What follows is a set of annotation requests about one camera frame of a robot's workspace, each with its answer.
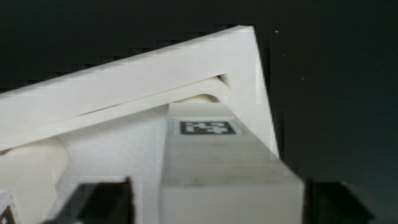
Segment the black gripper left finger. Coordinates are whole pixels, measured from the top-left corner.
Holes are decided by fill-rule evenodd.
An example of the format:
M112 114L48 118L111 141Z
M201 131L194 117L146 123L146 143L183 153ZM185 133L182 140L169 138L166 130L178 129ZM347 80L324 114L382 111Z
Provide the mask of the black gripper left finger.
M82 183L57 216L43 224L136 224L134 182Z

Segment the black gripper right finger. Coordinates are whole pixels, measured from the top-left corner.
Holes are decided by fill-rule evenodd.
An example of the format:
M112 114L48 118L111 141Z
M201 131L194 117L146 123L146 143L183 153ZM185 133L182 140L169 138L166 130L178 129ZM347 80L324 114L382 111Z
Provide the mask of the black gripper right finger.
M303 224L370 224L375 216L342 182L306 181Z

